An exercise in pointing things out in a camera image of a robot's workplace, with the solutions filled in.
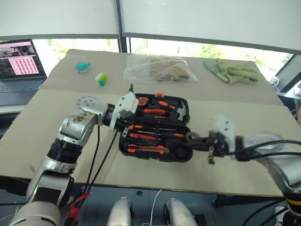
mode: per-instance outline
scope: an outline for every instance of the floor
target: floor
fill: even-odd
[[[137,190],[132,188],[108,188],[94,187],[91,196],[82,206],[79,215],[79,226],[105,226],[110,210],[114,203],[123,196],[128,197],[134,205],[133,226],[140,226],[142,223],[149,223],[151,217],[151,207],[158,190]],[[187,192],[162,191],[156,200],[153,212],[154,226],[165,225],[163,206],[170,198],[181,200],[192,212],[192,214],[204,214],[207,226],[239,226],[255,210],[269,202],[257,204],[236,205],[223,208],[213,208],[211,200],[214,194],[196,194]],[[9,194],[0,190],[0,203],[25,202],[25,198]],[[15,212],[17,206],[0,206],[0,219]],[[62,208],[62,225],[64,216],[69,210],[69,206]],[[273,214],[274,207],[267,208],[261,214],[249,222],[249,225],[256,226]],[[0,226],[6,226],[12,217],[0,221]]]

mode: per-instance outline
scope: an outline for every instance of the small toy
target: small toy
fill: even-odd
[[[107,79],[108,79],[108,77],[107,77],[107,74],[105,74],[105,73],[100,73],[95,77],[95,80],[99,86],[104,86]]]
[[[76,65],[76,70],[79,72],[79,73],[85,73],[87,72],[91,67],[91,64],[88,63],[88,62],[79,62],[77,65]]]

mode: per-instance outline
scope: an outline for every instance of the laptop keyboard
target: laptop keyboard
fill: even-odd
[[[37,90],[43,83],[42,79],[0,82],[0,93]]]

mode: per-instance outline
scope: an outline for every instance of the black cable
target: black cable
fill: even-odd
[[[280,215],[281,213],[287,211],[288,207],[285,207],[284,209],[282,209],[281,211],[278,211],[277,213],[273,214],[272,216],[270,216],[269,218],[267,218],[265,221],[263,221],[260,226],[264,226],[266,223],[270,222],[272,219],[274,219],[275,217],[277,217],[278,215]]]
[[[271,203],[261,207],[260,209],[256,210],[254,213],[252,213],[250,216],[248,216],[248,218],[243,222],[243,226],[246,226],[246,224],[250,221],[250,219],[252,219],[256,214],[260,213],[261,211],[263,211],[264,209],[266,209],[270,206],[273,206],[273,205],[276,205],[277,203],[283,202],[284,200],[285,200],[285,198],[278,199],[278,200],[271,202]]]
[[[16,203],[0,203],[0,206],[14,206],[14,205],[26,205],[24,202],[16,202]]]
[[[86,192],[89,192],[89,191],[91,190],[91,188],[92,188],[92,186],[93,186],[93,184],[94,184],[94,182],[95,182],[95,180],[96,180],[96,178],[97,178],[97,176],[98,176],[100,170],[101,170],[102,167],[103,167],[103,164],[104,164],[105,160],[106,160],[107,157],[108,157],[108,154],[109,154],[109,152],[110,152],[110,150],[111,150],[111,148],[112,148],[112,145],[113,145],[113,143],[114,143],[114,141],[115,141],[115,138],[116,138],[117,133],[118,133],[118,130],[115,132],[114,137],[113,137],[113,139],[112,139],[112,141],[111,141],[111,143],[110,143],[110,146],[109,146],[109,148],[108,148],[108,150],[107,150],[107,153],[105,154],[105,156],[104,156],[104,158],[103,158],[103,161],[102,161],[102,163],[100,164],[100,166],[99,166],[99,168],[98,168],[98,170],[97,170],[97,172],[96,172],[94,178],[92,179],[92,181],[91,181],[91,183],[90,183],[88,189],[86,190]],[[78,204],[77,208],[80,208],[80,207],[82,206],[82,204],[84,203],[84,201],[85,201],[85,199],[82,200],[82,201]]]
[[[91,174],[92,174],[92,170],[93,170],[93,166],[94,166],[96,154],[97,154],[98,147],[99,147],[99,142],[100,142],[100,126],[98,125],[97,126],[97,144],[96,144],[96,149],[95,149],[95,152],[94,152],[94,156],[93,156],[93,160],[92,160],[92,163],[91,163],[90,172],[89,172],[89,175],[88,175],[88,179],[87,179],[87,182],[86,182],[84,193],[86,192],[86,190],[88,188],[88,185],[89,185],[89,181],[90,181],[90,178],[91,178]]]
[[[296,144],[296,145],[301,145],[301,142],[300,142],[300,141],[297,141],[297,140],[273,140],[273,141],[261,143],[261,144],[258,144],[258,145],[250,146],[250,147],[247,147],[247,148],[238,150],[238,151],[229,152],[229,153],[227,153],[227,155],[233,155],[233,154],[236,154],[236,153],[240,153],[240,152],[245,152],[245,151],[253,150],[253,149],[256,149],[256,148],[259,148],[259,147],[264,147],[264,146],[274,145],[274,144],[283,144],[283,143],[284,143],[284,144]]]
[[[268,156],[274,156],[274,155],[297,155],[301,156],[300,152],[277,152],[277,153],[267,153],[267,154],[258,154],[255,156],[247,157],[247,160],[253,160],[253,159],[259,159],[259,158],[264,158]]]

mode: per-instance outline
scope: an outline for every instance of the window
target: window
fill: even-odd
[[[288,53],[254,48],[170,40],[139,38],[131,38],[130,40],[132,53],[254,61],[268,81],[292,57],[292,54]]]
[[[47,76],[70,49],[119,52],[117,39],[35,39],[33,44]]]

